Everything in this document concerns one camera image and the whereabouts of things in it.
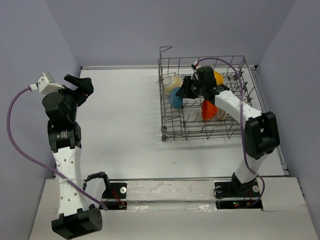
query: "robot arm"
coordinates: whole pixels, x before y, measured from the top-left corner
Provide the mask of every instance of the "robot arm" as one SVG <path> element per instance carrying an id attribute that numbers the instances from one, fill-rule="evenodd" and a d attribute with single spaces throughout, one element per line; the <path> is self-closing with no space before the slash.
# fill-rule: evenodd
<path id="1" fill-rule="evenodd" d="M 94 87 L 90 78 L 66 75 L 64 80 L 77 86 L 77 89 L 71 90 L 65 85 L 55 83 L 46 72 L 40 75 L 37 84 L 29 87 L 32 91 L 39 90 L 45 95 L 42 105 L 49 117 L 48 138 L 57 170 L 63 173 L 68 181 L 83 189 L 84 181 L 80 168 L 81 128 L 76 122 L 76 114 L 77 108 L 94 92 Z M 59 218 L 51 222 L 52 230 L 65 239 L 100 231 L 102 216 L 97 205 L 72 187 L 66 179 L 58 175 L 56 177 L 59 181 Z M 93 197 L 101 198 L 105 189 L 96 192 Z"/>
<path id="2" fill-rule="evenodd" d="M 194 70 L 195 74 L 192 77 L 184 77 L 176 96 L 191 99 L 203 96 L 205 100 L 226 111 L 240 123 L 241 100 L 228 87 L 217 84 L 214 70 L 210 66 L 198 66 L 194 67 Z M 280 144 L 276 116 L 272 112 L 261 112 L 243 102 L 242 127 L 247 164 L 256 173 L 268 154 Z M 246 193 L 254 184 L 256 174 L 250 169 L 243 159 L 232 175 L 231 188 L 238 196 Z"/>

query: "wire dish rack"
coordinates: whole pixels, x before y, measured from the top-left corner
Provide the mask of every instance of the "wire dish rack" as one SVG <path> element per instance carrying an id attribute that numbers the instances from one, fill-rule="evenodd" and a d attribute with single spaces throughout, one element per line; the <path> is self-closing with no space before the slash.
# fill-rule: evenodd
<path id="1" fill-rule="evenodd" d="M 189 139 L 210 139 L 231 136 L 240 136 L 240 124 L 234 120 L 228 113 L 225 114 L 223 120 L 212 118 L 211 120 L 202 120 L 201 109 L 203 97 L 199 96 L 196 99 L 184 98 L 181 109 L 174 109 L 169 103 L 169 96 L 164 92 L 164 77 L 174 75 L 179 76 L 182 80 L 184 76 L 193 74 L 191 65 L 202 58 L 208 56 L 197 57 L 163 57 L 163 52 L 171 49 L 171 46 L 162 46 L 159 49 L 158 59 L 158 81 L 160 91 L 160 109 L 161 109 L 161 132 L 162 141 L 167 139 L 173 140 L 189 140 Z M 231 63 L 235 69 L 241 74 L 244 101 L 252 106 L 252 98 L 250 94 L 256 91 L 253 86 L 248 90 L 247 81 L 242 75 L 243 68 L 248 68 L 244 56 L 213 56 L 214 58 L 221 58 Z M 223 76 L 223 84 L 240 98 L 240 84 L 235 72 L 222 61 L 207 60 L 201 62 L 202 66 L 210 66 L 215 71 Z"/>

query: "gray wall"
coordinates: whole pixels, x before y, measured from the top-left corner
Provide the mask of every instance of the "gray wall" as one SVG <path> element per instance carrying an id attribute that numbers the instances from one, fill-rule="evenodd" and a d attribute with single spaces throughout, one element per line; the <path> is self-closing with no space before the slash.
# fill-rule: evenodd
<path id="1" fill-rule="evenodd" d="M 20 156 L 6 132 L 12 98 L 41 72 L 63 82 L 79 75 L 78 64 L 44 0 L 8 0 L 0 7 L 0 238 L 29 239 L 44 179 L 49 173 Z M 36 159 L 54 165 L 47 136 L 47 116 L 39 92 L 26 92 L 14 106 L 12 133 Z"/>
<path id="2" fill-rule="evenodd" d="M 258 64 L 295 0 L 46 0 L 81 66 L 245 55 Z"/>
<path id="3" fill-rule="evenodd" d="M 285 161 L 290 173 L 301 181 L 318 237 L 319 9 L 318 0 L 297 0 L 258 67 L 267 105 L 277 116 Z"/>

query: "screw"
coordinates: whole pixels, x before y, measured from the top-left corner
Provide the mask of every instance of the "screw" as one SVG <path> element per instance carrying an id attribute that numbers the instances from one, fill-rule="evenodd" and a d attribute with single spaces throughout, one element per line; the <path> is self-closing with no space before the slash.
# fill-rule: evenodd
<path id="1" fill-rule="evenodd" d="M 121 194 L 125 194 L 126 192 L 127 192 L 127 189 L 124 186 L 122 188 L 120 188 Z"/>
<path id="2" fill-rule="evenodd" d="M 215 187 L 215 191 L 216 191 L 217 194 L 222 193 L 222 187 L 221 186 L 216 186 Z"/>
<path id="3" fill-rule="evenodd" d="M 252 187 L 252 191 L 254 191 L 255 193 L 258 193 L 259 192 L 259 187 L 257 185 L 254 185 Z"/>

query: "white table surface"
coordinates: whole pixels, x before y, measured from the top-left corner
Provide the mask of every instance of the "white table surface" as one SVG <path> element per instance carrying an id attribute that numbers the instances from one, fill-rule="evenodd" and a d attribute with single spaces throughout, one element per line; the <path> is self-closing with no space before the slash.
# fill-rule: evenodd
<path id="1" fill-rule="evenodd" d="M 298 182 L 290 177 L 266 177 L 266 189 L 260 209 L 216 210 L 212 189 L 204 181 L 173 181 L 171 191 L 157 194 L 152 184 L 157 181 L 128 182 L 128 198 L 150 200 L 159 197 L 165 202 L 136 206 L 128 202 L 128 210 L 102 211 L 103 227 L 79 240 L 317 240 L 308 209 Z M 180 197 L 193 202 L 181 203 Z M 194 208 L 197 200 L 207 200 Z M 51 221 L 58 218 L 58 181 L 46 180 L 34 221 L 30 240 L 62 240 L 51 229 Z"/>
<path id="2" fill-rule="evenodd" d="M 80 77 L 94 86 L 77 111 L 83 178 L 100 171 L 111 179 L 230 177 L 238 168 L 240 137 L 161 141 L 158 69 L 82 70 Z M 283 175 L 276 151 L 259 173 Z"/>

